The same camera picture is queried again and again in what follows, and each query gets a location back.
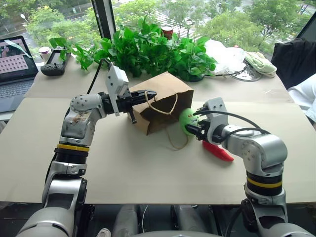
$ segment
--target black cord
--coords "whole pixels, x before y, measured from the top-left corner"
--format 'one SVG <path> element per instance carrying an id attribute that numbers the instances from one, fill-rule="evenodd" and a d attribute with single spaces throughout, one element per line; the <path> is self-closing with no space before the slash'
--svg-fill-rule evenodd
<path id="1" fill-rule="evenodd" d="M 106 62 L 106 63 L 108 64 L 108 70 L 110 70 L 110 67 L 111 67 L 112 63 L 110 63 L 110 62 L 109 62 L 108 60 L 106 60 L 105 58 L 100 59 L 98 69 L 97 69 L 97 71 L 95 72 L 94 78 L 93 78 L 93 80 L 92 80 L 92 83 L 91 83 L 91 85 L 90 85 L 88 91 L 87 91 L 87 94 L 89 94 L 90 91 L 91 91 L 91 89 L 93 88 L 93 85 L 94 85 L 94 83 L 95 83 L 95 80 L 97 79 L 97 76 L 98 76 L 98 74 L 99 74 L 99 71 L 100 71 L 100 68 L 101 68 L 103 62 Z"/>
<path id="2" fill-rule="evenodd" d="M 234 73 L 230 73 L 230 74 L 220 74 L 220 75 L 215 75 L 216 77 L 222 77 L 222 76 L 234 76 L 234 75 L 238 75 L 240 73 L 242 73 L 243 71 L 245 71 L 247 69 L 247 65 L 240 71 L 238 72 L 234 72 Z"/>
<path id="3" fill-rule="evenodd" d="M 221 143 L 224 142 L 225 140 L 227 140 L 227 138 L 229 138 L 231 135 L 237 133 L 237 132 L 242 132 L 242 131 L 260 131 L 262 134 L 270 134 L 268 131 L 263 130 L 261 128 L 256 128 L 256 127 L 244 127 L 241 129 L 236 129 L 235 131 L 232 131 L 230 133 L 228 133 L 225 137 L 223 137 L 221 139 Z"/>
<path id="4" fill-rule="evenodd" d="M 230 237 L 231 232 L 234 226 L 235 221 L 237 220 L 238 216 L 241 214 L 241 207 L 239 207 L 236 212 L 232 215 L 231 220 L 228 223 L 228 226 L 225 231 L 225 237 Z"/>
<path id="5" fill-rule="evenodd" d="M 246 122 L 248 122 L 249 124 L 251 124 L 252 126 L 256 127 L 256 128 L 260 128 L 257 124 L 255 124 L 253 121 L 243 117 L 243 116 L 240 116 L 240 115 L 235 115 L 235 114 L 232 114 L 232 113 L 229 113 L 229 112 L 223 112 L 223 111 L 212 111 L 212 110 L 203 110 L 203 111 L 199 111 L 199 112 L 195 112 L 193 115 L 207 115 L 207 114 L 222 114 L 222 115 L 229 115 L 229 116 L 232 116 L 232 117 L 235 117 L 235 118 L 238 118 L 238 119 L 241 119 L 241 120 L 244 120 Z"/>

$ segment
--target green plant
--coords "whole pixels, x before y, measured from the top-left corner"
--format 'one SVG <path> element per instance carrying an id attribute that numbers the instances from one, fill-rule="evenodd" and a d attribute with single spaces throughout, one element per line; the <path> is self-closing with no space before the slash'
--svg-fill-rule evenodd
<path id="1" fill-rule="evenodd" d="M 138 27 L 132 30 L 122 27 L 114 34 L 113 41 L 103 38 L 95 40 L 94 46 L 84 47 L 82 42 L 72 43 L 65 38 L 52 38 L 53 47 L 62 46 L 77 56 L 81 68 L 99 63 L 106 58 L 121 69 L 132 72 L 134 77 L 146 71 L 156 76 L 165 71 L 186 81 L 200 80 L 205 74 L 211 75 L 215 69 L 215 60 L 205 54 L 207 37 L 196 42 L 192 39 L 178 39 L 174 33 L 172 39 L 161 36 L 161 28 L 156 24 L 147 24 L 146 18 L 138 21 Z"/>

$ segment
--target white cloth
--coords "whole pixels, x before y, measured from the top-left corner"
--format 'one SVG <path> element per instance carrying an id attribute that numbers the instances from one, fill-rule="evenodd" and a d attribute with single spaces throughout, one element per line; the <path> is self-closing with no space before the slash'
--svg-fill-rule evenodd
<path id="1" fill-rule="evenodd" d="M 316 74 L 287 91 L 305 115 L 316 122 Z"/>

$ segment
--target red chili pepper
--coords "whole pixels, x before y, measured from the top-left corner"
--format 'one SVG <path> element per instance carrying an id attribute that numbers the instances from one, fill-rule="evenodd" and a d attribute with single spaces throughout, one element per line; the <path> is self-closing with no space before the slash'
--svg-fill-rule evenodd
<path id="1" fill-rule="evenodd" d="M 216 145 L 210 144 L 208 142 L 203 141 L 202 142 L 203 147 L 207 149 L 209 152 L 211 152 L 213 155 L 218 157 L 219 159 L 222 159 L 224 161 L 233 161 L 234 158 L 230 156 L 224 149 L 219 148 Z"/>

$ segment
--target table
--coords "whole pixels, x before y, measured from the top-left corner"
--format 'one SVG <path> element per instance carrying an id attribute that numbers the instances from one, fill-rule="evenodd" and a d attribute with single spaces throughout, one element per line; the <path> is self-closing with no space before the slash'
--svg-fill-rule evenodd
<path id="1" fill-rule="evenodd" d="M 203 101 L 194 102 L 193 108 Z M 226 102 L 230 112 L 256 121 L 287 145 L 287 202 L 316 200 L 316 133 L 293 103 Z M 40 202 L 44 178 L 59 141 L 67 98 L 25 98 L 0 134 L 0 200 Z M 284 123 L 291 118 L 291 124 Z M 245 125 L 230 118 L 230 123 Z M 174 143 L 185 138 L 174 124 Z M 127 115 L 98 121 L 87 159 L 86 203 L 239 204 L 245 198 L 242 159 L 215 158 L 194 138 L 173 151 L 162 130 L 145 136 Z"/>
<path id="2" fill-rule="evenodd" d="M 48 77 L 39 72 L 35 77 L 34 85 L 25 94 L 25 97 L 73 98 L 78 94 L 84 94 L 92 82 L 96 68 L 97 64 L 94 64 L 88 72 L 83 71 L 71 57 L 67 63 L 65 74 L 61 77 Z M 130 87 L 151 77 L 147 74 L 142 74 L 140 78 L 133 78 L 131 74 L 127 76 Z M 107 71 L 100 70 L 91 93 L 107 91 L 106 77 Z M 278 76 L 262 77 L 261 80 L 255 82 L 239 81 L 232 77 L 206 77 L 200 82 L 188 82 L 187 84 L 196 91 L 193 101 L 206 101 L 210 98 L 222 97 L 224 101 L 293 103 Z"/>

